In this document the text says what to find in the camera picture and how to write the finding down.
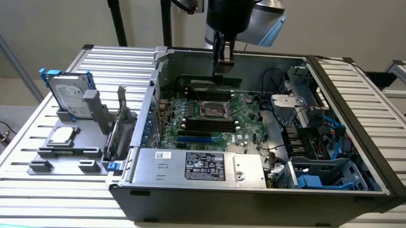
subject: blue pcie slot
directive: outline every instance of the blue pcie slot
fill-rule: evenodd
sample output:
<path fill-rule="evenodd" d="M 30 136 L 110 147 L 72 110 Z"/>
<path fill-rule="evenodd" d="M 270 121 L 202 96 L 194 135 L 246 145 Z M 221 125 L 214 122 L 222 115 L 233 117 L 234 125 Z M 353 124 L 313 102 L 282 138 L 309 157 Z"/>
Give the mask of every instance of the blue pcie slot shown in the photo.
<path fill-rule="evenodd" d="M 189 143 L 213 143 L 214 139 L 211 137 L 178 137 L 177 141 Z"/>

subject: warning sticker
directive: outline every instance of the warning sticker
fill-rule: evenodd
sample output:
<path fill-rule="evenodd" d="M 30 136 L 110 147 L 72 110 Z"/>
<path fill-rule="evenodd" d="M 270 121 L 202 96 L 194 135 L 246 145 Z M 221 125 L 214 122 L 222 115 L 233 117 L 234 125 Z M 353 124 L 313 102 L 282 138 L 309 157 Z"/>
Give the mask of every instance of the warning sticker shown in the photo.
<path fill-rule="evenodd" d="M 226 181 L 225 173 L 225 155 L 222 153 L 186 153 L 186 179 Z"/>

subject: green circuit board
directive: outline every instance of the green circuit board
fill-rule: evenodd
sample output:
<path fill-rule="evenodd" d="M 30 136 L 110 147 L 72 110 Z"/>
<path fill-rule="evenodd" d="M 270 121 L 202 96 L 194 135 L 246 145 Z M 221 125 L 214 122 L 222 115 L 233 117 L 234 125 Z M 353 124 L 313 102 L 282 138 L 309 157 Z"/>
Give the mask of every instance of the green circuit board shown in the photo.
<path fill-rule="evenodd" d="M 206 112 L 207 106 L 223 106 L 225 116 L 215 112 Z M 258 102 L 253 96 L 245 93 L 235 94 L 227 102 L 195 101 L 186 98 L 173 97 L 171 105 L 163 113 L 163 137 L 161 148 L 179 149 L 178 143 L 186 144 L 187 150 L 209 150 L 209 151 L 231 151 L 242 150 L 247 154 L 258 154 L 257 142 L 254 142 L 254 134 L 259 140 L 265 134 L 263 123 L 258 120 L 259 108 Z M 235 133 L 231 132 L 211 132 L 213 143 L 201 142 L 178 142 L 178 131 L 183 131 L 183 118 L 187 119 L 207 119 L 207 120 L 227 120 L 238 121 L 239 126 Z"/>

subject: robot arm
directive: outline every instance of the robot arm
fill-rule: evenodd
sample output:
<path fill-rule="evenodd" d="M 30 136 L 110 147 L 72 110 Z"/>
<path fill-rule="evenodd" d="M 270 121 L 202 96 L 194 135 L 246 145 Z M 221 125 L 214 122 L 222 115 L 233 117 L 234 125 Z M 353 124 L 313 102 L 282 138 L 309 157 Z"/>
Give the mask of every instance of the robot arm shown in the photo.
<path fill-rule="evenodd" d="M 190 14 L 203 11 L 203 0 L 171 0 L 189 6 Z M 270 47 L 284 26 L 282 0 L 209 0 L 206 48 L 213 48 L 214 82 L 234 67 L 235 41 Z"/>

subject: blue tab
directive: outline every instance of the blue tab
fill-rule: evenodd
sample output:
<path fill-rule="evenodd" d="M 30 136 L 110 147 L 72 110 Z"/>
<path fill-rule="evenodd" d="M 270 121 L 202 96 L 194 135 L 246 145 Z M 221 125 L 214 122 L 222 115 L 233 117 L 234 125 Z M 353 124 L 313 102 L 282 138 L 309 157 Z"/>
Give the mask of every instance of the blue tab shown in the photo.
<path fill-rule="evenodd" d="M 94 75 L 91 74 L 90 70 L 87 70 L 86 76 L 89 77 L 90 89 L 97 89 L 97 85 L 95 85 L 95 81 L 94 81 Z"/>
<path fill-rule="evenodd" d="M 345 183 L 342 186 L 324 186 L 320 176 L 314 175 L 302 175 L 298 177 L 298 183 L 302 189 L 350 190 L 354 186 L 353 182 Z"/>
<path fill-rule="evenodd" d="M 113 162 L 113 163 L 109 164 L 109 166 L 107 166 L 107 171 L 109 172 L 117 172 L 119 170 L 121 170 L 121 166 L 119 166 L 118 163 Z"/>
<path fill-rule="evenodd" d="M 50 88 L 50 82 L 48 82 L 47 75 L 44 74 L 44 72 L 46 72 L 46 68 L 42 68 L 39 70 L 39 75 L 40 75 L 40 78 L 43 79 L 43 81 L 46 83 L 46 87 Z"/>
<path fill-rule="evenodd" d="M 62 70 L 48 70 L 47 75 L 60 75 Z"/>

